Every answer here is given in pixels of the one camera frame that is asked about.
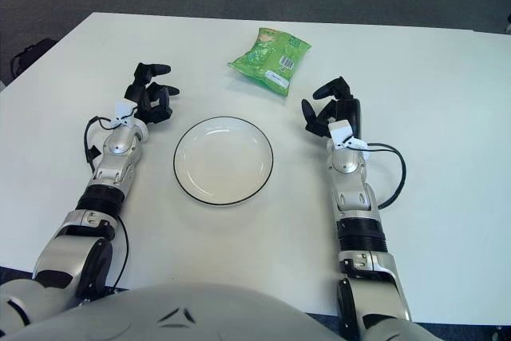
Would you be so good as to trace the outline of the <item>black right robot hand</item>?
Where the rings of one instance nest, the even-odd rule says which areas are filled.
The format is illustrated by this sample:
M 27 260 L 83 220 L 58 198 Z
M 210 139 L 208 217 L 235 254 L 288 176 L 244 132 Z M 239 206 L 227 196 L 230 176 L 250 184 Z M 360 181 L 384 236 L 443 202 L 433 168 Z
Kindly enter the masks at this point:
M 342 76 L 339 76 L 318 88 L 313 94 L 314 100 L 330 97 L 329 102 L 316 114 L 311 103 L 303 99 L 301 101 L 303 116 L 306 121 L 305 129 L 318 137 L 331 138 L 328 124 L 330 119 L 334 121 L 348 121 L 353 136 L 361 138 L 362 118 L 361 106 L 358 98 L 351 93 L 350 86 Z

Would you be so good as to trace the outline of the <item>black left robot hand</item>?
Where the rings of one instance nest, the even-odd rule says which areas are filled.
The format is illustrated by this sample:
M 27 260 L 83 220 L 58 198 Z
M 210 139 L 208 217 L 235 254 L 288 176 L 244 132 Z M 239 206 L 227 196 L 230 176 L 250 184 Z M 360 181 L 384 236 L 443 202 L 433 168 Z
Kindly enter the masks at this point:
M 169 85 L 161 85 L 153 78 L 171 72 L 171 67 L 164 64 L 139 63 L 134 72 L 134 79 L 125 91 L 125 99 L 136 104 L 133 116 L 145 124 L 158 124 L 172 116 L 170 97 L 180 91 Z

